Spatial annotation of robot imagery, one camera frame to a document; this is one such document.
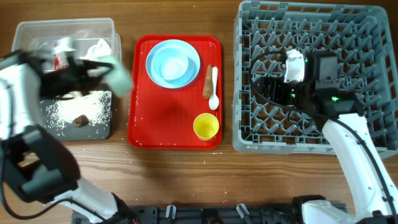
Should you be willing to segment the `white napkin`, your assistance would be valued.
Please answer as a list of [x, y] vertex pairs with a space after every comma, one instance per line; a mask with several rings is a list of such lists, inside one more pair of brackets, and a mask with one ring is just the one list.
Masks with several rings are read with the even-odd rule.
[[92, 45], [85, 56], [80, 57], [82, 60], [96, 60], [98, 57], [111, 54], [111, 47], [104, 39], [100, 39], [97, 44]]

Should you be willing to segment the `red snack wrapper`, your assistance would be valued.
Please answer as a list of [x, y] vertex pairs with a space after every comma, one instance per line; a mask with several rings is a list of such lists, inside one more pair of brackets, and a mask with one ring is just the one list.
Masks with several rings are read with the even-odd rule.
[[65, 56], [65, 52], [63, 51], [63, 47], [61, 44], [54, 45], [54, 63], [53, 69], [54, 70], [61, 70], [68, 67], [67, 59]]

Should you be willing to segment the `green bowl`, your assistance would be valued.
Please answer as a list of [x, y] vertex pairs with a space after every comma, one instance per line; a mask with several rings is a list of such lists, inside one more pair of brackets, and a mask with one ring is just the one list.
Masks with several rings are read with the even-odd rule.
[[129, 72], [114, 55], [105, 55], [97, 59], [99, 62], [110, 63], [113, 66], [113, 69], [103, 77], [103, 80], [118, 98], [123, 97], [133, 89], [133, 81]]

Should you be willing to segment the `brown food scrap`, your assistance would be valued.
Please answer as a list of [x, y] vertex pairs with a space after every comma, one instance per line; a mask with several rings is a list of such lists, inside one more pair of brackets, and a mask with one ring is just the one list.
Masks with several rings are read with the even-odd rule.
[[75, 127], [81, 128], [89, 123], [89, 119], [85, 115], [80, 115], [79, 117], [75, 118], [73, 121]]

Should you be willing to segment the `light blue bowl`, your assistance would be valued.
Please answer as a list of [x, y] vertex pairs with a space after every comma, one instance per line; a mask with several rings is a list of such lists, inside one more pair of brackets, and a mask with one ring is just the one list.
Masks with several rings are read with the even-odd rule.
[[166, 45], [155, 52], [152, 59], [155, 74], [167, 82], [181, 78], [188, 69], [187, 54], [176, 45]]

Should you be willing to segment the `yellow plastic cup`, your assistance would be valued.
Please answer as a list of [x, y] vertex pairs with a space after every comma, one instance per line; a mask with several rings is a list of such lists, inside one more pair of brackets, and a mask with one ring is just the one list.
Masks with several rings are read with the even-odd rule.
[[210, 113], [199, 114], [193, 122], [193, 130], [202, 141], [209, 141], [220, 129], [217, 117]]

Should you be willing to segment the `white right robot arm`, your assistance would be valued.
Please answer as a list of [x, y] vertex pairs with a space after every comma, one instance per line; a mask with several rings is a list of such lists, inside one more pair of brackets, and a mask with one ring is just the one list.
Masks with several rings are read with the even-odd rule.
[[337, 55], [325, 51], [278, 52], [285, 65], [284, 76], [253, 80], [255, 64], [267, 55], [260, 54], [251, 61], [251, 91], [262, 101], [314, 118], [338, 158], [355, 208], [355, 214], [350, 215], [321, 196], [296, 197], [293, 221], [397, 223], [397, 187], [373, 144], [361, 100], [352, 91], [340, 90]]

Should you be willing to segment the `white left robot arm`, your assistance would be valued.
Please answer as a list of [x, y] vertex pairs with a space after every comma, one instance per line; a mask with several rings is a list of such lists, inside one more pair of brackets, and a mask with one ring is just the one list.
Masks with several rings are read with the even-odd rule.
[[66, 100], [72, 91], [87, 95], [102, 83], [123, 96], [132, 80], [113, 55], [85, 60], [72, 51], [64, 54], [67, 66], [52, 72], [33, 51], [1, 58], [1, 185], [23, 202], [44, 204], [46, 212], [63, 205], [91, 223], [138, 223], [123, 200], [81, 176], [74, 156], [44, 128], [40, 113], [42, 100]]

